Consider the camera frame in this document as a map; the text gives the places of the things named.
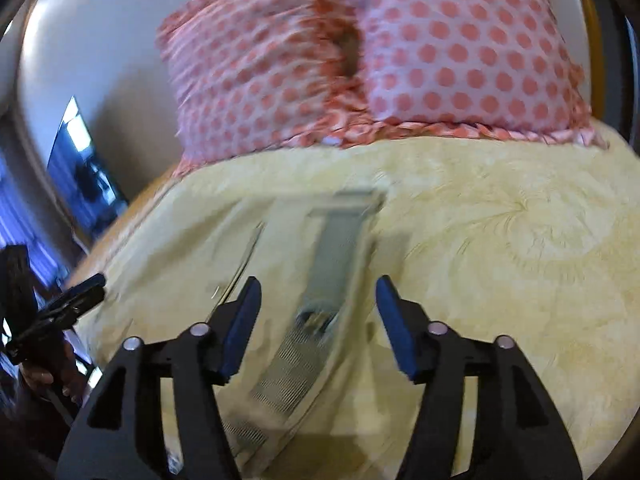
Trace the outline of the person left hand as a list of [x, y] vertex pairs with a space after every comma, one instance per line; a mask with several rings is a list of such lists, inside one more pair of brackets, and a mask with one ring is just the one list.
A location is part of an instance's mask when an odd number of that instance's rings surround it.
[[78, 370], [72, 345], [64, 341], [64, 358], [59, 370], [53, 373], [29, 362], [20, 364], [26, 384], [36, 393], [45, 393], [52, 385], [60, 384], [64, 396], [81, 404], [86, 391], [86, 378]]

